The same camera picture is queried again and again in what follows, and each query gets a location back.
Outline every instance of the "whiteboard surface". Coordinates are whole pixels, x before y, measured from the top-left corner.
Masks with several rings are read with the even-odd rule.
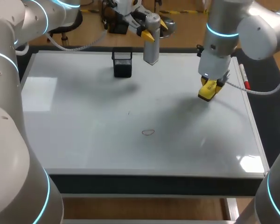
[[[132,77],[117,79],[111,53],[39,52],[22,90],[32,149],[50,174],[263,177],[246,93],[198,98],[198,63],[160,54],[151,66],[134,53]],[[236,58],[229,80],[243,86]]]

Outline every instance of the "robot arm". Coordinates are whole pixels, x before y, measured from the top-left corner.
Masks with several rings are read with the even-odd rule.
[[[203,87],[198,96],[210,101],[224,85],[238,41],[245,54],[265,59],[280,50],[280,11],[253,0],[212,1],[198,72]]]
[[[109,0],[113,10],[123,16],[128,29],[145,40],[143,60],[153,65],[159,60],[161,28],[168,27],[158,14],[142,6],[142,0]]]
[[[59,224],[62,198],[24,128],[15,48],[71,25],[77,0],[0,0],[0,223]]]

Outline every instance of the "black mesh pen holder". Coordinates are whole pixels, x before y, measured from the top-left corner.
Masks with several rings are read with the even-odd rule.
[[[113,48],[114,77],[130,78],[132,76],[132,56],[132,48]]]

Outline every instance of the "marker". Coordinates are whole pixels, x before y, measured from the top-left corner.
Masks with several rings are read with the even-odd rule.
[[[250,90],[250,84],[249,84],[249,81],[248,81],[248,78],[247,78],[247,75],[246,75],[246,72],[245,72],[245,68],[243,66],[243,64],[240,64],[239,65],[239,70],[241,72],[241,75],[242,75],[242,78],[243,78],[243,81],[244,81],[244,85],[245,85],[245,88]]]

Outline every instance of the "white cable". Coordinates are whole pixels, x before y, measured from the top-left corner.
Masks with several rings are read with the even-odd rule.
[[[88,45],[80,47],[80,48],[74,48],[74,49],[67,49],[67,48],[64,48],[64,47],[60,46],[58,43],[56,43],[56,41],[54,41],[54,39],[50,36],[49,33],[46,33],[45,35],[52,42],[52,44],[54,44],[56,47],[58,47],[61,50],[64,50],[64,51],[80,51],[80,50],[87,49],[87,48],[93,46],[94,44],[100,42],[101,40],[103,40],[105,38],[105,36],[107,35],[107,30],[104,30],[102,35],[100,36],[100,38],[98,38],[96,41],[92,42],[91,44],[88,44]]]
[[[277,91],[280,90],[280,83],[279,83],[279,85],[274,90],[269,91],[269,92],[257,92],[257,91],[247,90],[245,88],[242,88],[242,87],[239,87],[239,86],[237,86],[235,84],[232,84],[232,83],[230,83],[228,81],[226,81],[226,83],[231,85],[231,86],[233,86],[233,87],[235,87],[235,88],[237,88],[237,89],[239,89],[239,90],[242,90],[242,91],[245,91],[245,92],[248,92],[248,93],[251,93],[251,94],[255,94],[255,95],[263,95],[263,96],[265,96],[265,95],[272,95],[272,94],[274,94],[274,93],[276,93]]]
[[[28,53],[28,50],[29,50],[29,44],[26,43],[26,44],[25,44],[25,49],[22,50],[22,51],[16,50],[16,51],[15,51],[15,54],[18,55],[18,56],[23,56],[23,55],[25,55],[25,54]]]

